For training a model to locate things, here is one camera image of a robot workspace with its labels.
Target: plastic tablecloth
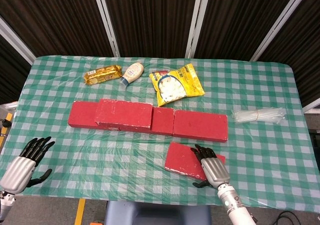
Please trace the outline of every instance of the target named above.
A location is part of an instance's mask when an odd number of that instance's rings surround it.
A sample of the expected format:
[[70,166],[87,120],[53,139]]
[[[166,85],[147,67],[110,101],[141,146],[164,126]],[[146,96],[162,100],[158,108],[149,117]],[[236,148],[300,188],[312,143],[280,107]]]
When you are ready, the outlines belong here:
[[[125,90],[119,79],[84,84],[84,73],[135,62],[142,76]],[[81,129],[68,126],[74,101],[101,98],[157,104],[149,73],[195,67],[205,95],[186,97],[166,107],[228,115],[226,143],[171,136]],[[236,124],[234,110],[282,107],[280,124]],[[226,157],[231,184],[247,206],[320,212],[320,176],[292,69],[274,62],[213,59],[38,57],[18,101],[16,116],[0,156],[0,176],[32,138],[52,136],[33,177],[52,174],[24,195],[160,204],[221,205],[213,188],[164,169],[170,142],[211,147]]]

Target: bundle of cable ties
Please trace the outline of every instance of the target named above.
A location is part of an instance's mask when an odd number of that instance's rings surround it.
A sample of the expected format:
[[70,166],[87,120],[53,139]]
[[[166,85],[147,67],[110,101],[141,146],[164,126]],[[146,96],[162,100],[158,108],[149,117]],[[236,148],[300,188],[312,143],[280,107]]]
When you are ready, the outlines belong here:
[[285,114],[285,109],[280,107],[234,111],[233,117],[236,123],[263,121],[278,124],[281,120],[285,119]]

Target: robotic arm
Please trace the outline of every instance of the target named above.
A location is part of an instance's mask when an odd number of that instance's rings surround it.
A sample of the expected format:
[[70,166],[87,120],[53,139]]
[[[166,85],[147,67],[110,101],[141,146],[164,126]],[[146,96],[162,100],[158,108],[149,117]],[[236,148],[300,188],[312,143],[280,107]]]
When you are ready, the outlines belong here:
[[238,196],[235,188],[229,184],[230,175],[215,152],[211,148],[195,145],[191,148],[201,163],[207,180],[193,185],[197,188],[211,186],[218,190],[218,197],[226,208],[233,225],[255,225],[257,219],[251,216]]
[[47,144],[50,139],[49,136],[40,139],[34,138],[29,141],[20,155],[9,165],[0,180],[0,186],[3,189],[0,191],[0,225],[14,205],[15,195],[21,193],[25,188],[42,183],[51,174],[52,169],[48,169],[41,177],[31,179],[39,162],[48,149],[55,144],[54,141]]

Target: red foam block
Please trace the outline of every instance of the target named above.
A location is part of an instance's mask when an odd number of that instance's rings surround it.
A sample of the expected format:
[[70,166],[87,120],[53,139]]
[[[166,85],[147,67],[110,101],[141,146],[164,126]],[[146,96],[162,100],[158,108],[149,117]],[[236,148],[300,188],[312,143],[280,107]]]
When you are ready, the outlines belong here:
[[227,115],[175,110],[173,136],[212,142],[226,142],[228,140]]
[[149,103],[101,99],[94,120],[104,129],[143,133],[151,129],[152,110]]
[[98,103],[93,101],[75,101],[72,104],[68,124],[74,128],[99,129],[95,122]]
[[151,130],[148,133],[172,136],[175,110],[168,107],[153,107]]
[[[216,156],[223,163],[226,162],[226,158],[224,156],[218,154]],[[190,147],[181,143],[170,143],[164,168],[170,172],[186,175],[194,179],[202,181],[207,179],[200,162],[191,151]]]

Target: white squeeze bottle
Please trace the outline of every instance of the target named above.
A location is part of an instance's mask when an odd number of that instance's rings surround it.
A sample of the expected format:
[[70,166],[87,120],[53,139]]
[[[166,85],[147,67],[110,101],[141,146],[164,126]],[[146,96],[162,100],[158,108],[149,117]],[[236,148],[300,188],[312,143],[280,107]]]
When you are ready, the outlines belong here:
[[127,87],[130,83],[139,78],[143,72],[144,66],[140,62],[136,62],[126,69],[124,75],[120,78],[120,81]]

